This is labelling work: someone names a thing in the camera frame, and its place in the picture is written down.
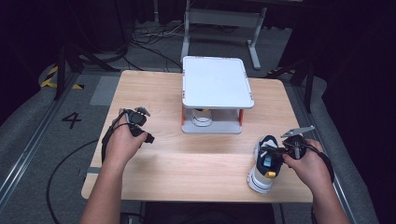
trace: cable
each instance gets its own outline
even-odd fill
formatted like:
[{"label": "cable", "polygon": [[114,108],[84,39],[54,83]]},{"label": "cable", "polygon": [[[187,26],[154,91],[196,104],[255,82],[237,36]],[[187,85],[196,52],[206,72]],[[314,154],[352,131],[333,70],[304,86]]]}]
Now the cable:
[{"label": "cable", "polygon": [[158,55],[164,57],[165,60],[169,60],[169,61],[171,61],[172,63],[176,64],[180,69],[183,69],[179,63],[175,62],[174,60],[172,60],[172,59],[170,59],[170,58],[168,58],[168,57],[166,57],[166,56],[164,56],[163,54],[161,54],[161,53],[159,53],[159,52],[156,52],[154,49],[148,49],[148,48],[146,48],[146,47],[143,47],[142,45],[139,45],[139,44],[136,44],[136,43],[134,43],[134,44],[135,44],[136,46],[138,46],[139,48],[146,49],[146,50],[148,50],[148,51],[150,51],[150,52],[153,52],[153,53],[155,53],[155,54],[158,54]]},{"label": "cable", "polygon": [[285,221],[285,213],[283,212],[283,205],[282,205],[282,203],[279,204],[279,209],[280,209],[280,216],[282,217],[282,224],[286,224],[286,221]]},{"label": "cable", "polygon": [[133,67],[137,68],[137,69],[140,70],[140,71],[145,71],[143,68],[140,68],[140,67],[134,65],[133,63],[131,63],[130,61],[128,61],[128,60],[126,59],[126,57],[122,57],[122,58],[125,60],[125,62],[128,63],[128,68],[129,68],[130,70],[131,70],[131,66],[133,66]]},{"label": "cable", "polygon": [[57,166],[55,167],[55,169],[52,171],[52,174],[51,174],[50,177],[49,177],[49,182],[48,182],[48,184],[47,184],[46,199],[47,199],[47,207],[49,208],[50,215],[51,215],[53,221],[55,222],[55,224],[59,224],[60,222],[59,222],[58,218],[55,216],[55,213],[53,212],[52,206],[51,206],[51,204],[50,204],[50,184],[51,184],[52,178],[54,177],[54,175],[55,175],[56,171],[59,169],[59,167],[61,167],[61,165],[62,165],[69,157],[71,157],[73,154],[75,154],[75,153],[78,152],[79,150],[83,149],[84,147],[87,147],[87,146],[89,146],[90,144],[97,142],[98,140],[99,140],[99,139],[95,139],[95,140],[93,140],[93,141],[91,141],[91,142],[89,142],[89,143],[86,143],[86,144],[82,145],[81,147],[78,147],[77,149],[75,149],[75,150],[72,151],[71,153],[69,153],[63,160],[61,160],[61,161],[58,163],[58,165],[57,165]]}]

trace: metal frame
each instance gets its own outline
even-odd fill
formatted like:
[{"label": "metal frame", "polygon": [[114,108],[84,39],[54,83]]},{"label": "metal frame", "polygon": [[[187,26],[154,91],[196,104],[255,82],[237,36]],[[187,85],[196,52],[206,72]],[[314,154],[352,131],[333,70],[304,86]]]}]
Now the metal frame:
[{"label": "metal frame", "polygon": [[256,43],[262,28],[262,22],[265,18],[266,9],[266,7],[263,7],[260,13],[245,13],[191,8],[190,0],[187,0],[184,18],[183,48],[181,50],[180,62],[183,63],[183,58],[189,54],[190,23],[229,25],[254,29],[252,39],[247,41],[247,47],[253,62],[254,69],[260,70],[262,67],[259,62],[259,57],[257,56]]}]

